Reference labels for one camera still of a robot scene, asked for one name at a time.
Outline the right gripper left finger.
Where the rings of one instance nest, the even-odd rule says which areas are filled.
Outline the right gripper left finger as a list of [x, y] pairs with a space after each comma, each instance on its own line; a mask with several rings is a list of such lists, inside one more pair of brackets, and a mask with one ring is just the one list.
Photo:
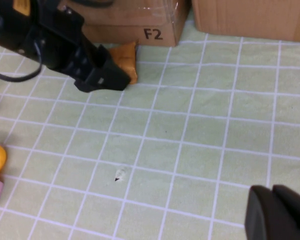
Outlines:
[[250, 187], [244, 228], [248, 240], [300, 240], [300, 231], [273, 187]]

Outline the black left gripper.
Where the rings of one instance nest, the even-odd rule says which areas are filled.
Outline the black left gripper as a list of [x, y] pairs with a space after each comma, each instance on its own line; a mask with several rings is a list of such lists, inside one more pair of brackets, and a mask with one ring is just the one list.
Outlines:
[[95, 46], [75, 22], [31, 22], [27, 40], [37, 43], [42, 64], [74, 79], [81, 92], [123, 91], [131, 78], [113, 60], [102, 44]]

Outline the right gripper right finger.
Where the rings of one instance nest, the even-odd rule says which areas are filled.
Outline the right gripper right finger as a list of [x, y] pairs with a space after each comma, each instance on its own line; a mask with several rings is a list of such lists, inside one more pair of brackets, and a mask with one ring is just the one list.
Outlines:
[[283, 203], [297, 229], [300, 231], [300, 194], [285, 185], [274, 185], [273, 192]]

